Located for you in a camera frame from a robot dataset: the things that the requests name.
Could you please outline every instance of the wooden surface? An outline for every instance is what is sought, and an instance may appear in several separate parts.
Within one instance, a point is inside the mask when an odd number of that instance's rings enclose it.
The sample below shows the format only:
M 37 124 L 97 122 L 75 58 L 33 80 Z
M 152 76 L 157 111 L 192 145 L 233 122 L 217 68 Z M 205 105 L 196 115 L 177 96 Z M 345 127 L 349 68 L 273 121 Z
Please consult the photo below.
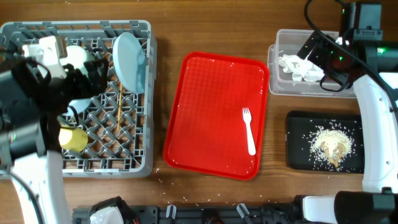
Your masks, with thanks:
M 248 182 L 172 169 L 162 158 L 183 57 L 200 50 L 266 63 L 268 48 L 275 42 L 279 29 L 309 29 L 303 16 L 305 0 L 29 2 L 0 1 L 0 24 L 8 21 L 145 19 L 152 24 L 158 41 L 153 174 L 144 179 L 64 179 L 71 210 L 118 195 L 130 205 L 166 206 L 170 202 L 192 206 L 202 202 L 222 205 L 260 204 L 268 200 L 290 202 L 297 194 L 328 195 L 339 190 L 361 190 L 363 176 L 360 174 L 297 171 L 289 169 L 285 160 L 284 122 L 289 111 L 359 113 L 356 100 L 297 98 L 269 93 L 261 167 L 257 177 Z M 385 40 L 398 40 L 397 8 L 396 0 L 383 1 Z M 340 7 L 333 1 L 316 1 L 310 16 L 323 30 L 339 28 Z M 0 223 L 23 223 L 10 181 L 0 182 L 0 199 Z

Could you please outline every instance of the gray dish rack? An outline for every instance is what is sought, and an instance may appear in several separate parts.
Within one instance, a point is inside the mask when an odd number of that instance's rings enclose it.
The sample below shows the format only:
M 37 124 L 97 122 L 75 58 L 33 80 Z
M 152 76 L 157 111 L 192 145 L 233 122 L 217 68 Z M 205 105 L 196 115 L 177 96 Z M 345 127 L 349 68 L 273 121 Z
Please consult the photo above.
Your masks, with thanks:
M 145 93 L 123 91 L 121 128 L 117 131 L 120 82 L 113 68 L 112 47 L 123 32 L 138 38 L 146 54 Z M 64 150 L 64 177 L 129 178 L 152 172 L 154 152 L 153 94 L 156 79 L 157 42 L 149 22 L 57 21 L 8 22 L 0 28 L 0 47 L 17 49 L 35 44 L 42 37 L 59 35 L 68 45 L 79 45 L 95 58 L 109 60 L 108 87 L 92 97 L 89 107 L 79 114 L 79 128 L 89 136 L 80 153 Z M 20 57 L 6 55 L 8 59 Z M 73 116 L 61 116 L 61 123 L 76 126 Z

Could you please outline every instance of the white fork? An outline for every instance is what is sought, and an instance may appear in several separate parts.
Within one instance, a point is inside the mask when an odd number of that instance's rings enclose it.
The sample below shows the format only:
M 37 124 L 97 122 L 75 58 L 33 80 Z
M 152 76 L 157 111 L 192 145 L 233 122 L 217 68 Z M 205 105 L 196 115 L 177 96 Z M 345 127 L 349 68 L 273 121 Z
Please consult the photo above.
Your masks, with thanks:
M 251 133 L 251 114 L 249 108 L 243 108 L 243 121 L 246 123 L 246 132 L 248 134 L 248 149 L 250 156 L 256 155 L 256 147 L 254 145 L 253 134 Z

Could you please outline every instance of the wooden stick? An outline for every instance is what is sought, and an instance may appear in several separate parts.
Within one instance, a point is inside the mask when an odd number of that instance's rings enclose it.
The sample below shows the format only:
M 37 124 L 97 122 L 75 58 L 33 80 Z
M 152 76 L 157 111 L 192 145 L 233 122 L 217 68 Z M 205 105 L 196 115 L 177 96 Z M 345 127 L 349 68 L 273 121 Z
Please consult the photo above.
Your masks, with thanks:
M 120 115 L 122 112 L 122 97 L 123 97 L 123 85 L 120 82 L 120 92 L 119 92 L 119 109 L 118 109 L 118 131 L 120 130 Z

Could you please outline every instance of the yellow cup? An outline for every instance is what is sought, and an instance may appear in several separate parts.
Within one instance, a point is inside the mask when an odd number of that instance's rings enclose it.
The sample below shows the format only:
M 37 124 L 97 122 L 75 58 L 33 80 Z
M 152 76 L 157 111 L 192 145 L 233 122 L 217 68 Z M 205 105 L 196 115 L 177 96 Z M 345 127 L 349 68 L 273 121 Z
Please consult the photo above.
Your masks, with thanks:
M 81 152 L 87 146 L 88 136 L 80 128 L 62 126 L 58 140 L 64 149 Z

